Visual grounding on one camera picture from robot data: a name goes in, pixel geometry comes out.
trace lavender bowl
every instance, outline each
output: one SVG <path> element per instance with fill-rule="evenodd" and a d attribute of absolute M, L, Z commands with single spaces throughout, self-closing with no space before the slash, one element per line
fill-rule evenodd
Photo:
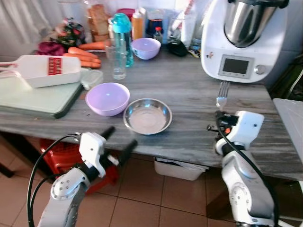
<path fill-rule="evenodd" d="M 114 116 L 127 106 L 130 93 L 127 87 L 118 83 L 104 83 L 93 87 L 86 94 L 86 104 L 102 116 Z"/>
<path fill-rule="evenodd" d="M 132 41 L 134 54 L 141 59 L 148 60 L 155 57 L 160 50 L 161 43 L 151 38 L 140 38 Z"/>

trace stainless steel mixing bowl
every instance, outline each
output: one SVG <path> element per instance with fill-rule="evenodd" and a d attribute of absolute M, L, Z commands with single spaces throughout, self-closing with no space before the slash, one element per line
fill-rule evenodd
<path fill-rule="evenodd" d="M 172 112 L 165 103 L 157 99 L 143 98 L 128 105 L 123 120 L 129 129 L 151 135 L 167 129 L 172 121 Z"/>

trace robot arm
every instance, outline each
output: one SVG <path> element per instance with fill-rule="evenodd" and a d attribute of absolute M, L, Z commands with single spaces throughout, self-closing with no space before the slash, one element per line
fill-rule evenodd
<path fill-rule="evenodd" d="M 109 128 L 103 136 L 86 132 L 81 136 L 80 153 L 84 163 L 72 168 L 55 180 L 51 187 L 50 200 L 42 213 L 39 227 L 74 227 L 78 208 L 85 192 L 98 176 L 104 177 L 110 166 L 123 165 L 137 146 L 133 140 L 119 159 L 104 152 L 106 139 L 114 128 Z"/>
<path fill-rule="evenodd" d="M 246 111 L 237 112 L 235 116 L 217 112 L 217 117 L 221 119 L 221 126 L 232 127 L 227 139 L 256 165 L 247 149 L 257 137 L 264 117 Z M 259 174 L 224 138 L 217 141 L 215 148 L 223 155 L 222 178 L 237 226 L 275 226 L 275 203 Z"/>

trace red grater blade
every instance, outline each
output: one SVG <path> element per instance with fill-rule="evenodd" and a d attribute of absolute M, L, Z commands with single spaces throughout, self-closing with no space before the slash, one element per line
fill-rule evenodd
<path fill-rule="evenodd" d="M 48 59 L 48 75 L 61 74 L 61 62 L 62 58 L 49 58 Z"/>

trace gray countertop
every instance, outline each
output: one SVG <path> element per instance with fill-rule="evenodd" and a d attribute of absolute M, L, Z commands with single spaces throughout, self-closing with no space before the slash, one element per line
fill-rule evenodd
<path fill-rule="evenodd" d="M 100 53 L 104 82 L 114 82 L 109 65 Z M 173 112 L 171 125 L 156 135 L 140 135 L 127 129 L 122 114 L 102 117 L 93 113 L 83 98 L 61 119 L 53 120 L 20 113 L 0 112 L 0 131 L 57 139 L 74 131 L 102 132 L 110 125 L 116 132 L 107 147 L 121 149 L 135 138 L 139 146 L 135 152 L 178 161 L 221 166 L 222 157 L 214 152 L 215 132 L 207 131 L 214 124 L 215 98 L 220 81 L 206 75 L 199 59 L 188 55 L 177 57 L 162 50 L 149 61 L 135 57 L 132 68 L 123 80 L 115 81 L 128 87 L 130 102 L 139 98 L 156 98 Z M 232 83 L 225 111 L 257 112 L 265 116 L 258 138 L 250 151 L 261 170 L 270 176 L 303 180 L 303 165 L 275 106 L 263 85 Z"/>

